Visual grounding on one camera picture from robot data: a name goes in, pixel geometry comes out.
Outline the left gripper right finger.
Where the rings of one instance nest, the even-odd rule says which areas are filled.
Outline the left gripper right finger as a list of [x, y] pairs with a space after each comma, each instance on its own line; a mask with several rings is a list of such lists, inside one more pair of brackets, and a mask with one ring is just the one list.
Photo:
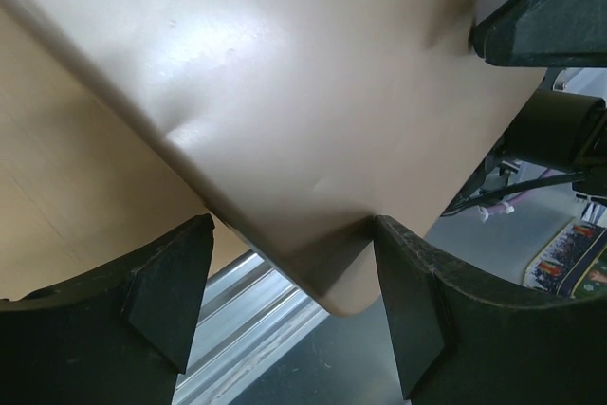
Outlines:
[[512, 284], [375, 220], [403, 397], [414, 404], [602, 404], [606, 300]]

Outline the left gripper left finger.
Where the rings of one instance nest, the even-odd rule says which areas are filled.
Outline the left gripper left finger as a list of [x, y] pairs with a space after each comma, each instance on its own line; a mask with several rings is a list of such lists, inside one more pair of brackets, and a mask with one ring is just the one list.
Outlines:
[[5, 404], [169, 404], [209, 274], [198, 215], [69, 280], [1, 303]]

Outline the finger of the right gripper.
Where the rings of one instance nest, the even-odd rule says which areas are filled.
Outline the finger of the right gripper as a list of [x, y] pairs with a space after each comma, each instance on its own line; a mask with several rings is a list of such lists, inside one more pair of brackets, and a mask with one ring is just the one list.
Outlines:
[[506, 0], [470, 33], [501, 67], [606, 66], [606, 0]]

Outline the square tin lid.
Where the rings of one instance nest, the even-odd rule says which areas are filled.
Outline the square tin lid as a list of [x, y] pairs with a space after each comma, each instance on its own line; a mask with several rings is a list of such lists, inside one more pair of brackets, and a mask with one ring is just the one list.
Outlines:
[[487, 64], [506, 0], [2, 0], [226, 225], [331, 313], [370, 223], [426, 233], [543, 78]]

